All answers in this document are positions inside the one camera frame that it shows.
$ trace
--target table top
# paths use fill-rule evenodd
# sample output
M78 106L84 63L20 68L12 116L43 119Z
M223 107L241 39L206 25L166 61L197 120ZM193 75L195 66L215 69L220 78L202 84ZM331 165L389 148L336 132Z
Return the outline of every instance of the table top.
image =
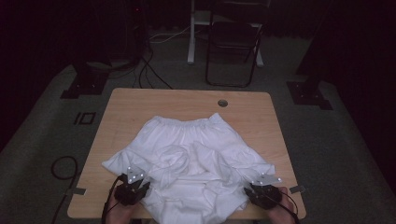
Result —
M227 106L219 106L225 100ZM73 218L99 218L108 191L116 176L102 162L128 146L143 125L154 116L169 119L194 120L209 118L214 113L229 123L267 162L275 165L282 183L276 186L297 186L288 151L277 121L271 96L265 92L248 91L180 91L115 89L92 143L77 188L84 195L74 194L68 215ZM299 218L305 217L300 193L290 194L297 203ZM139 204L134 218L151 218ZM260 207L249 203L243 211L234 212L232 219L266 219Z

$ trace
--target black chair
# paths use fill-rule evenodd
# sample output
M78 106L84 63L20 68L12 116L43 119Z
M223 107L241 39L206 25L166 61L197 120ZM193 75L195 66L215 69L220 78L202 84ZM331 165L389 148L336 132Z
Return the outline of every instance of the black chair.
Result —
M250 84L257 54L260 50L264 24L268 19L270 0L215 0L210 8L209 36L206 52L206 82L214 86L246 87ZM213 48L222 53L244 53L246 63L253 52L253 63L248 81L242 84L222 83L209 80L210 55Z

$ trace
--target white cable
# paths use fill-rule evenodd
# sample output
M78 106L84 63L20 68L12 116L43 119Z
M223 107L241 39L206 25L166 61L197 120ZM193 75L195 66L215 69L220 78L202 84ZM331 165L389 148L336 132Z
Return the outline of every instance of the white cable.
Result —
M183 34L183 33L184 33L186 30L188 30L189 28L190 28L190 26L188 26L186 29L182 30L181 32L179 32L179 33L177 33L177 34L158 34L158 35L171 35L171 36L168 37L167 39L163 40L163 41L159 41L159 42L150 42L150 43L151 43L151 44L161 44L161 43L164 43L164 42L166 42L166 41L172 39L173 37L175 37L175 36L177 36L177 35Z

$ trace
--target table hole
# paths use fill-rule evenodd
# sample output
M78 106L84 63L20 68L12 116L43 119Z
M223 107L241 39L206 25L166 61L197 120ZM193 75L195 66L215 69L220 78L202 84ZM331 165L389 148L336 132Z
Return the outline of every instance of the table hole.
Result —
M228 102L226 100L219 100L218 105L221 107L226 107L228 105Z

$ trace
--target white cloth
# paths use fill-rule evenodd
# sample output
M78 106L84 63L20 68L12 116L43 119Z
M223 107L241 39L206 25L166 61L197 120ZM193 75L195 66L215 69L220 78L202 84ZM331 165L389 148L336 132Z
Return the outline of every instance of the white cloth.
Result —
M132 164L150 177L142 204L161 224L221 223L245 208L244 185L275 173L219 114L190 121L154 117L103 162L116 175Z

